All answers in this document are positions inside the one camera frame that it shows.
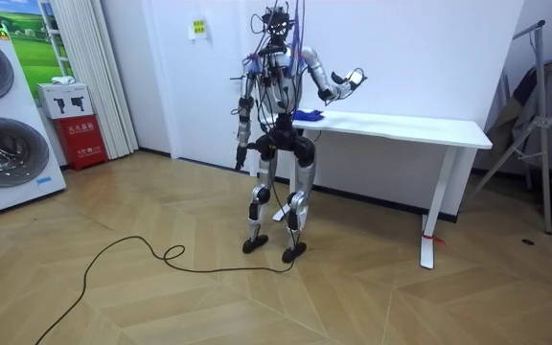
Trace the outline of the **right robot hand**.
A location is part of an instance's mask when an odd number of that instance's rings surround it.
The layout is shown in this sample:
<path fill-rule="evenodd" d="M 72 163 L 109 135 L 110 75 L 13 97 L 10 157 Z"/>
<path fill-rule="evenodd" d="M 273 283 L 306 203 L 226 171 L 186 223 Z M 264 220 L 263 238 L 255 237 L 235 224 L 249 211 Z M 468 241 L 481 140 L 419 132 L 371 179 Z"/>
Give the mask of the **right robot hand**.
<path fill-rule="evenodd" d="M 341 77 L 336 72 L 332 72 L 331 78 L 335 83 L 335 89 L 340 96 L 346 96 L 347 94 L 354 92 L 364 81 L 367 80 L 367 77 L 361 68 L 354 69 L 345 77 Z"/>

